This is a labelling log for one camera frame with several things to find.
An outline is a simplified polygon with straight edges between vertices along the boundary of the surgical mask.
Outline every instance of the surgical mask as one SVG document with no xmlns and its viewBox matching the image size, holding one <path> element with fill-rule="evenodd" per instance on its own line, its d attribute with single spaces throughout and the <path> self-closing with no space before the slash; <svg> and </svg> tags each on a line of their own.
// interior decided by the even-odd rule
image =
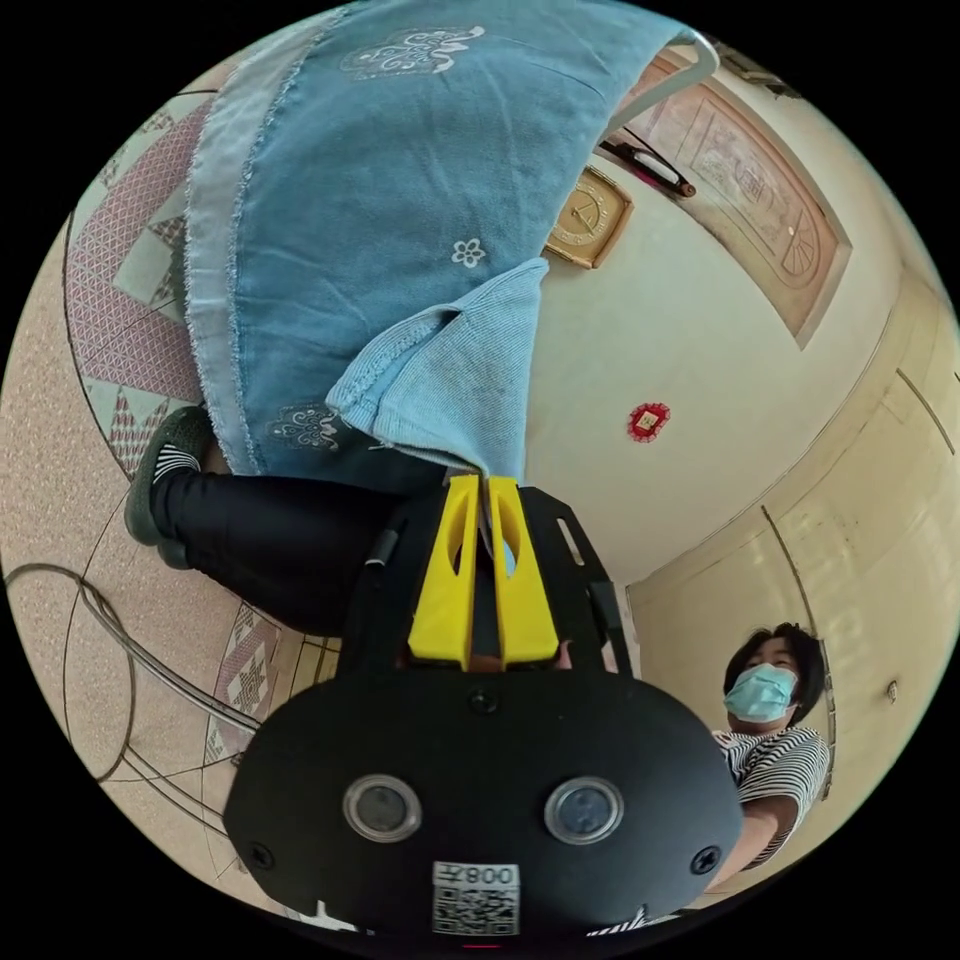
<svg viewBox="0 0 960 960">
<path fill-rule="evenodd" d="M 724 705 L 737 719 L 748 723 L 782 720 L 790 709 L 796 674 L 769 663 L 744 670 L 724 697 Z"/>
</svg>

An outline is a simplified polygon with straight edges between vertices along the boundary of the wall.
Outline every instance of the wall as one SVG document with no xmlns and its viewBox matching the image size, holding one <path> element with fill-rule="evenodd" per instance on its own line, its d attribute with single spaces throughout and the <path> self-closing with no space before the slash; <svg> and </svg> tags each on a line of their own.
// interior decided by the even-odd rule
<svg viewBox="0 0 960 960">
<path fill-rule="evenodd" d="M 623 583 L 701 543 L 800 459 L 866 367 L 899 287 L 896 238 L 859 154 L 808 104 L 724 73 L 728 95 L 809 172 L 853 249 L 801 351 L 713 237 L 595 158 L 636 210 L 600 269 L 553 261 L 544 280 L 527 480 L 578 511 Z M 626 422 L 648 401 L 672 419 L 640 445 Z"/>
<path fill-rule="evenodd" d="M 960 626 L 956 373 L 956 317 L 905 274 L 868 370 L 807 454 L 762 504 L 628 591 L 644 679 L 711 726 L 724 721 L 723 668 L 748 632 L 809 622 L 788 555 L 825 638 L 836 703 L 829 797 L 768 867 L 716 897 L 776 873 L 840 827 L 896 760 L 940 682 Z M 891 680 L 895 704 L 885 695 Z M 823 702 L 810 725 L 827 733 Z"/>
</svg>

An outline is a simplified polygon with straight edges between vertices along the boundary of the woman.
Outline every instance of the woman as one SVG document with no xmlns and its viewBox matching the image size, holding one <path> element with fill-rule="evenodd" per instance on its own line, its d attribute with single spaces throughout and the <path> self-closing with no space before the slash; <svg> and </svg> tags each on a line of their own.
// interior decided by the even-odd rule
<svg viewBox="0 0 960 960">
<path fill-rule="evenodd" d="M 766 863 L 820 796 L 830 750 L 819 733 L 799 724 L 825 683 L 820 641 L 795 623 L 757 630 L 727 665 L 723 693 L 730 729 L 714 737 L 737 783 L 744 820 L 740 840 L 710 888 Z"/>
</svg>

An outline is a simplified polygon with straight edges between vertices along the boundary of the red ornament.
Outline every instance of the red ornament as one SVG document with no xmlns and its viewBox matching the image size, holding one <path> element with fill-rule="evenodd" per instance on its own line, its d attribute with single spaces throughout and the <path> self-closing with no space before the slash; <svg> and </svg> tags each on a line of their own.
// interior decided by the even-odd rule
<svg viewBox="0 0 960 960">
<path fill-rule="evenodd" d="M 627 433 L 637 443 L 650 443 L 670 419 L 670 408 L 665 403 L 641 403 L 627 422 Z"/>
</svg>

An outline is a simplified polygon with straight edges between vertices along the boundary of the white wall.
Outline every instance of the white wall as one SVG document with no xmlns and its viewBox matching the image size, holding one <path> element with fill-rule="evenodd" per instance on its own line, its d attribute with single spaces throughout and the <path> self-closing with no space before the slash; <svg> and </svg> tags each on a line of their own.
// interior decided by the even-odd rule
<svg viewBox="0 0 960 960">
<path fill-rule="evenodd" d="M 636 210 L 599 270 L 554 261 L 544 281 L 527 482 L 573 506 L 621 583 L 701 543 L 803 456 L 866 368 L 899 289 L 896 237 L 849 141 L 802 101 L 726 71 L 722 81 L 806 168 L 852 253 L 801 351 L 716 240 L 595 158 Z M 637 444 L 626 419 L 646 401 L 673 419 Z"/>
</svg>

